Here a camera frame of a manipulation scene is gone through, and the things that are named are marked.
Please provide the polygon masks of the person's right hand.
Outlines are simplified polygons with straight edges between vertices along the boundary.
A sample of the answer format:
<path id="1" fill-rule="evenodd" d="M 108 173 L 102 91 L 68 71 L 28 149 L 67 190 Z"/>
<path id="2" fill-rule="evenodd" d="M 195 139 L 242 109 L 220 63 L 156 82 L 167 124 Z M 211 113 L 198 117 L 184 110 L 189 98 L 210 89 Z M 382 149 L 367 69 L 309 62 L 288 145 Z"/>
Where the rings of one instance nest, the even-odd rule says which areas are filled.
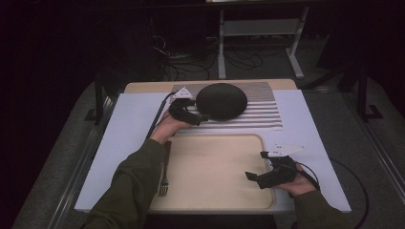
<path id="1" fill-rule="evenodd" d="M 300 173 L 297 174 L 292 182 L 277 185 L 277 188 L 287 191 L 293 197 L 316 190 L 315 186 Z"/>

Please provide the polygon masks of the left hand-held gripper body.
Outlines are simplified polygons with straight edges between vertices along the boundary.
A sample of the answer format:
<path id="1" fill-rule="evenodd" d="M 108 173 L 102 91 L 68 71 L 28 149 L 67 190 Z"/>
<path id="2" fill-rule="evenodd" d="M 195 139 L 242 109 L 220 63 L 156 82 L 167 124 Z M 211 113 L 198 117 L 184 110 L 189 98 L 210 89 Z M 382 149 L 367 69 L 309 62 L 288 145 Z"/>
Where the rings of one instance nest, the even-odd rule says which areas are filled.
<path id="1" fill-rule="evenodd" d="M 169 107 L 169 114 L 179 121 L 186 122 L 187 116 L 191 115 L 191 113 L 188 111 L 188 107 L 184 108 L 181 105 L 182 98 L 192 99 L 192 94 L 185 87 L 182 87 L 174 93 L 173 101 L 170 103 Z"/>

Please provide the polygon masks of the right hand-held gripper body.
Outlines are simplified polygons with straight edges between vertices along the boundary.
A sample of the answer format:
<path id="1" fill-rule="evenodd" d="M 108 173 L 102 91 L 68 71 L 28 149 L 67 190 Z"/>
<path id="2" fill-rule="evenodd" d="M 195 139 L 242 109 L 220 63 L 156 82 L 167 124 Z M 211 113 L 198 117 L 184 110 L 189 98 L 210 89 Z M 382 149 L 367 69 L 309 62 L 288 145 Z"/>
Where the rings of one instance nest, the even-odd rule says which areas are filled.
<path id="1" fill-rule="evenodd" d="M 275 144 L 269 150 L 270 172 L 276 176 L 277 185 L 292 182 L 295 179 L 298 170 L 291 156 L 305 150 L 306 147 L 303 145 L 291 144 Z"/>

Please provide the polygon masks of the person's left hand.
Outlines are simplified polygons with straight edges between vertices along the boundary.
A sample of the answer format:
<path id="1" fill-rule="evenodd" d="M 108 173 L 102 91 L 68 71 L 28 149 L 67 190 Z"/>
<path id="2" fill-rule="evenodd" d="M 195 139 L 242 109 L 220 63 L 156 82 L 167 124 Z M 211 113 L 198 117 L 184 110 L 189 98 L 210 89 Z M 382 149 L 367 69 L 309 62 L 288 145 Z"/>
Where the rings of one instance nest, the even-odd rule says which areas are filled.
<path id="1" fill-rule="evenodd" d="M 175 119 L 171 114 L 165 112 L 159 125 L 149 136 L 150 139 L 164 144 L 178 130 L 189 128 L 190 124 Z"/>

